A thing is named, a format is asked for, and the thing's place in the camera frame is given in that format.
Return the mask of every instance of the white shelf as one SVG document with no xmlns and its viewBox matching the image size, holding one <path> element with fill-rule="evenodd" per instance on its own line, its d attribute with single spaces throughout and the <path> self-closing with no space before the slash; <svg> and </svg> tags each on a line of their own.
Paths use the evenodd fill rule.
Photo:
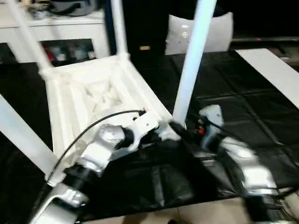
<svg viewBox="0 0 299 224">
<path fill-rule="evenodd" d="M 28 25 L 31 27 L 36 26 L 57 26 L 57 25 L 79 25 L 79 24 L 103 24 L 104 12 L 103 10 L 95 11 L 86 16 L 66 17 L 66 16 L 53 16 L 42 20 L 34 20 L 23 10 Z M 18 27 L 11 12 L 6 4 L 0 4 L 0 28 L 16 28 Z"/>
</svg>

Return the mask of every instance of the black tablecloth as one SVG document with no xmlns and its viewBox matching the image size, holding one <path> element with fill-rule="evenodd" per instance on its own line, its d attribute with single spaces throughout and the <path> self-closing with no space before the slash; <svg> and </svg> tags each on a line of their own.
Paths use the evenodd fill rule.
<svg viewBox="0 0 299 224">
<path fill-rule="evenodd" d="M 133 63 L 172 112 L 184 55 Z M 45 85 L 34 64 L 0 67 L 0 93 L 52 148 Z M 299 111 L 235 52 L 204 54 L 186 123 L 201 107 L 219 104 L 225 127 L 238 134 L 274 174 L 279 187 L 299 185 Z M 24 223 L 43 174 L 1 135 L 1 222 Z M 112 162 L 91 197 L 84 220 L 212 201 L 236 194 L 222 186 L 180 143 Z"/>
</svg>

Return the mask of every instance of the white panel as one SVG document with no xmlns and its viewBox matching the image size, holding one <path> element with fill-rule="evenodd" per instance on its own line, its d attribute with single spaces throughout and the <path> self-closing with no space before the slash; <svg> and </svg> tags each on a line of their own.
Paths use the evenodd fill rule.
<svg viewBox="0 0 299 224">
<path fill-rule="evenodd" d="M 299 108 L 299 73 L 268 49 L 236 51 Z"/>
<path fill-rule="evenodd" d="M 169 16 L 166 55 L 185 54 L 190 41 L 194 20 Z M 211 21 L 205 52 L 227 51 L 233 37 L 233 14 L 214 17 Z"/>
</svg>

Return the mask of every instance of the white cabinet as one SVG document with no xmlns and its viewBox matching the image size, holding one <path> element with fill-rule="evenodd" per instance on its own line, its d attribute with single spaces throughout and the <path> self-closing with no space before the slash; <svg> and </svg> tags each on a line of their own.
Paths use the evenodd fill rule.
<svg viewBox="0 0 299 224">
<path fill-rule="evenodd" d="M 80 17 L 51 17 L 33 20 L 25 11 L 28 25 L 38 41 L 91 39 L 97 58 L 109 55 L 104 13 Z M 35 62 L 6 4 L 0 5 L 0 42 L 7 43 L 20 63 Z"/>
</svg>

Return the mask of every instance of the black cable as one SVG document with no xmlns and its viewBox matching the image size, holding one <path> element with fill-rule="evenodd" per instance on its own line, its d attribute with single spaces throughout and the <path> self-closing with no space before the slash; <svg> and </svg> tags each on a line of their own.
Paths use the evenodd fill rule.
<svg viewBox="0 0 299 224">
<path fill-rule="evenodd" d="M 117 116 L 117 115 L 121 115 L 121 114 L 124 114 L 124 113 L 133 113 L 133 112 L 137 112 L 137 113 L 144 113 L 144 111 L 141 111 L 141 110 L 130 110 L 130 111 L 122 111 L 122 112 L 117 112 L 117 113 L 113 113 L 113 114 L 110 114 L 110 115 L 107 115 L 97 121 L 95 121 L 94 123 L 92 123 L 90 126 L 88 126 L 86 129 L 83 130 L 83 132 L 81 132 L 75 139 L 74 141 L 67 147 L 67 149 L 64 151 L 64 153 L 61 155 L 61 157 L 59 158 L 59 160 L 57 161 L 57 163 L 55 164 L 53 170 L 51 171 L 49 177 L 47 178 L 47 181 L 46 183 L 43 185 L 40 193 L 38 194 L 38 197 L 33 205 L 33 209 L 32 211 L 34 212 L 37 208 L 37 206 L 39 205 L 42 197 L 43 197 L 43 194 L 47 188 L 47 185 L 49 183 L 49 180 L 52 178 L 52 176 L 54 175 L 54 173 L 56 172 L 58 166 L 60 165 L 60 162 L 62 161 L 62 159 L 65 157 L 65 155 L 69 152 L 69 150 L 75 145 L 75 143 L 88 131 L 90 130 L 92 127 L 96 126 L 98 123 L 108 119 L 108 118 L 111 118 L 111 117 L 114 117 L 114 116 Z"/>
<path fill-rule="evenodd" d="M 211 122 L 209 119 L 203 119 L 203 121 L 206 122 L 207 124 L 210 124 L 210 125 L 212 125 L 212 126 L 218 128 L 218 129 L 221 130 L 222 132 L 224 132 L 224 133 L 230 135 L 230 137 L 234 137 L 234 138 L 236 138 L 237 140 L 239 140 L 239 141 L 241 141 L 241 142 L 245 142 L 241 137 L 239 137 L 239 136 L 236 135 L 235 133 L 232 133 L 232 132 L 226 130 L 225 128 L 223 128 L 223 127 L 221 127 L 221 126 L 219 126 L 219 125 L 217 125 L 217 124 Z"/>
</svg>

